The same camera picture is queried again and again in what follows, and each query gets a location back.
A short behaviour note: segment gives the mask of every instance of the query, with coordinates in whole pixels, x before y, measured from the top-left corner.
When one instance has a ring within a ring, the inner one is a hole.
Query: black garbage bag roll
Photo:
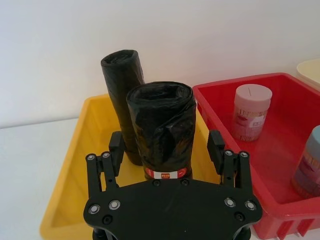
[[[145,177],[191,177],[196,102],[191,87],[171,81],[147,83],[127,96]]]
[[[142,165],[127,104],[127,94],[144,84],[138,52],[121,50],[101,60],[102,72],[113,107],[116,111],[125,143],[125,152],[135,165]]]

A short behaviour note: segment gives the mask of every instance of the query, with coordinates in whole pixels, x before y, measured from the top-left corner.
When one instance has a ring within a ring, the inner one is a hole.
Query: white table surface
[[[0,240],[42,239],[39,226],[76,123],[70,119],[0,129]],[[251,240],[257,239],[252,231]],[[285,239],[318,240],[320,229]]]

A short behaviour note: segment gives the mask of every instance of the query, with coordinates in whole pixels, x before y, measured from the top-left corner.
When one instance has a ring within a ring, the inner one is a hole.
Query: jar lid
[[[234,104],[248,111],[266,111],[271,102],[272,91],[262,85],[245,84],[235,91]]]
[[[320,162],[320,125],[316,126],[306,141],[308,153]]]

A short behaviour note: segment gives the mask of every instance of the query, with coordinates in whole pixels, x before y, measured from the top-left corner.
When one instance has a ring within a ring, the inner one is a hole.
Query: red and white label
[[[152,171],[149,168],[145,168],[146,173],[153,179],[179,179],[182,178],[187,173],[187,168],[182,168],[178,171],[171,172],[158,172]]]

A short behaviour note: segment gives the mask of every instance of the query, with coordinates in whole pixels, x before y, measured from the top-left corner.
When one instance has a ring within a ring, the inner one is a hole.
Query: red plastic bin
[[[259,84],[273,95],[258,140],[244,142],[231,135],[237,87]],[[320,228],[320,197],[303,199],[291,185],[305,143],[320,125],[320,92],[286,73],[272,73],[216,81],[193,87],[198,109],[208,126],[221,132],[226,147],[250,153],[254,194],[263,216],[254,225],[261,239]]]

